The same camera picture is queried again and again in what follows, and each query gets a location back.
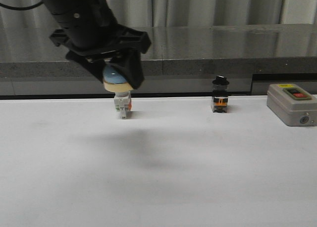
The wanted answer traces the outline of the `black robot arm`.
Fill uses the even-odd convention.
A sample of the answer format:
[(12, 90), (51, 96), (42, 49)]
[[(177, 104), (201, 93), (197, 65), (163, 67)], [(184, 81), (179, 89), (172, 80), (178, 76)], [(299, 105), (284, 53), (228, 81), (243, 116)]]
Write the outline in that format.
[(127, 83), (138, 89), (144, 81), (141, 54), (151, 40), (147, 32), (117, 22), (107, 0), (42, 0), (60, 29), (51, 41), (65, 46), (66, 59), (73, 61), (98, 80), (105, 65), (110, 65)]

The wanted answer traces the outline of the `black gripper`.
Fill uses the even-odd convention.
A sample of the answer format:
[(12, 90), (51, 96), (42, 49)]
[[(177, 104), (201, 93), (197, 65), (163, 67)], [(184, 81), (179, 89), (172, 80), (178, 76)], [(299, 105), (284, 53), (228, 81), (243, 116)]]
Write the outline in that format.
[(103, 83), (104, 60), (88, 62), (84, 57), (121, 51), (119, 57), (110, 60), (110, 65), (133, 89), (141, 86), (144, 81), (141, 53), (145, 54), (151, 46), (147, 32), (118, 24), (108, 7), (106, 21), (109, 24), (106, 26), (98, 23), (98, 8), (86, 3), (54, 3), (49, 5), (49, 12), (60, 26), (50, 35), (50, 39), (56, 46), (65, 46), (70, 50), (65, 56), (67, 60), (80, 65)]

